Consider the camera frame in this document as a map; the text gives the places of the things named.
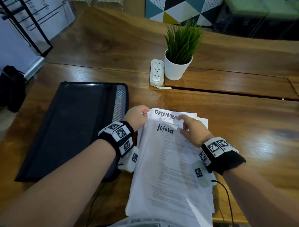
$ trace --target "black triangle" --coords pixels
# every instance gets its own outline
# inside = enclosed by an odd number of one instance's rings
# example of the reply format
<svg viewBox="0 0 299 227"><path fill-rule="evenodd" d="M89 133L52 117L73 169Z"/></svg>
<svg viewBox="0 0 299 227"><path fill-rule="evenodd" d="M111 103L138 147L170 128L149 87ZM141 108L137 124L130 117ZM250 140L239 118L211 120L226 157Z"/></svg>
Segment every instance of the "black triangle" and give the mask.
<svg viewBox="0 0 299 227"><path fill-rule="evenodd" d="M191 18L192 25L194 25L198 21L198 18L199 18L199 14L197 16L194 16L194 17ZM185 25L186 22L187 22L187 20L181 22L180 25Z"/></svg>
<svg viewBox="0 0 299 227"><path fill-rule="evenodd" d="M203 15L209 22L211 22L213 24L218 16L218 14L220 13L221 8L222 8L222 5L216 6L210 10L207 10L207 11L201 13L201 15Z"/></svg>
<svg viewBox="0 0 299 227"><path fill-rule="evenodd" d="M178 4L180 4L183 1L185 1L185 0L166 0L165 1L164 11L170 9L171 7L174 7L174 6L178 5Z"/></svg>

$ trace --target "power strip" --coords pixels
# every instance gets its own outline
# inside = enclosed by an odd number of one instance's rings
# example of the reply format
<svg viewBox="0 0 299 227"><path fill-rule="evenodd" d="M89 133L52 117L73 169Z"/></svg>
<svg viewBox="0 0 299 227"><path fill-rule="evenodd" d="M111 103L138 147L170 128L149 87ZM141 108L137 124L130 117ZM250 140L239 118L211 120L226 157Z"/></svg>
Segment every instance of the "power strip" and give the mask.
<svg viewBox="0 0 299 227"><path fill-rule="evenodd" d="M164 83L164 62L154 59L150 66L149 84L159 89L171 89L171 87L161 87Z"/></svg>

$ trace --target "stack of paper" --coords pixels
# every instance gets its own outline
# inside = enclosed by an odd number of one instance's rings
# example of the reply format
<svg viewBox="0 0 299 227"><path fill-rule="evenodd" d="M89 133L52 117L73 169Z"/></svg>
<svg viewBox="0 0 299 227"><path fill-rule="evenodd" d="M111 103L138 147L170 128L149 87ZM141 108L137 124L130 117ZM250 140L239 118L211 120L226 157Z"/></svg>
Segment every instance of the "stack of paper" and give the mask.
<svg viewBox="0 0 299 227"><path fill-rule="evenodd" d="M196 113L152 108L148 121L138 131L137 159L126 206L126 215L148 215L170 219L183 226L212 226L212 187L201 188L192 164L200 160L199 149L179 132L186 114Z"/></svg>

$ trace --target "forearm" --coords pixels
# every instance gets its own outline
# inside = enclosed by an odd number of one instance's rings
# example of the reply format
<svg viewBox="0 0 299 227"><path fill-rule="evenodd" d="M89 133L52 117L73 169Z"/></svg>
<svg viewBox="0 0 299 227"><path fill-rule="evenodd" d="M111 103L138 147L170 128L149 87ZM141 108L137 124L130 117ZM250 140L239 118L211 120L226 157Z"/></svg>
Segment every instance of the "forearm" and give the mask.
<svg viewBox="0 0 299 227"><path fill-rule="evenodd" d="M223 177L252 227L299 226L299 204L244 163Z"/></svg>
<svg viewBox="0 0 299 227"><path fill-rule="evenodd" d="M114 158L113 147L96 140L17 198L0 215L0 225L73 226Z"/></svg>

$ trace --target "clothing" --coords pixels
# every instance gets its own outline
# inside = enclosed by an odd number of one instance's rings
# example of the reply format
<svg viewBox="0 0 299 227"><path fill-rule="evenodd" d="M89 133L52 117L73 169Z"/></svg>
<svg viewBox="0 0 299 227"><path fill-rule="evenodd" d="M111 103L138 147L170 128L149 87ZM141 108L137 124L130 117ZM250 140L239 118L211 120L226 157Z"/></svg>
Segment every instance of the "clothing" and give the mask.
<svg viewBox="0 0 299 227"><path fill-rule="evenodd" d="M141 215L127 217L115 224L113 227L185 227L164 218L146 217Z"/></svg>

